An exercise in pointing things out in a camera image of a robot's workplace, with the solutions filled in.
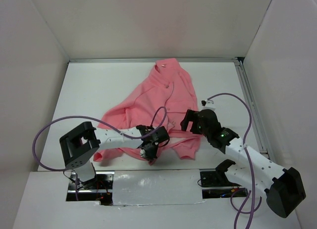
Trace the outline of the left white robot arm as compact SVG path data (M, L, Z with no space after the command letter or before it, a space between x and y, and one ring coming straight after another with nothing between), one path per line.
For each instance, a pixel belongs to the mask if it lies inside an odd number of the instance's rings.
M59 139L65 169L75 172L75 181L84 189L94 188L98 177L91 157L101 150L132 148L139 151L142 159L152 162L157 158L160 144L169 141L165 127L153 128L138 125L129 129L100 129L86 121Z

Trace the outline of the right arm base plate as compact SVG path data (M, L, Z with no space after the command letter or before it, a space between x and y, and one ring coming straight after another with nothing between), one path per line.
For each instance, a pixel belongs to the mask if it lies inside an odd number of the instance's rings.
M244 187L230 182L223 173L218 173L215 169L200 170L197 184L202 189L203 199L246 197L248 194Z

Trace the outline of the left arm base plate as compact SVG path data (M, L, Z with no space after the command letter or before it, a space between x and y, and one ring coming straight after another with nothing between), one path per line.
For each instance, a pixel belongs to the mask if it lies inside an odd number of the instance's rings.
M66 201L96 201L100 205L112 205L112 190L114 172L96 172L96 177L88 182L78 180L76 174L72 172L68 178L68 188Z

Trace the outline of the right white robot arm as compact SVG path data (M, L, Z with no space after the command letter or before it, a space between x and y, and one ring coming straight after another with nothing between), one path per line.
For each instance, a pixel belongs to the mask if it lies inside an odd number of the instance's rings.
M204 136L226 156L216 168L219 184L233 182L248 189L254 186L255 192L265 196L269 208L282 218L288 217L306 198L301 175L295 168L286 169L244 144L237 133L221 126L213 110L188 110L181 129L186 131L189 123L190 132Z

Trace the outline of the pink zip jacket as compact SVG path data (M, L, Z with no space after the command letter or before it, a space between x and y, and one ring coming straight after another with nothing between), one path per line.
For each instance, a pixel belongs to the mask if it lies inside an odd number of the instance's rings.
M195 158L200 136L182 131L180 123L187 110L198 109L197 96L190 74L177 59L158 60L149 76L119 105L108 110L102 121L117 129L138 125L156 127L163 123L171 141L158 149L173 149L180 159Z

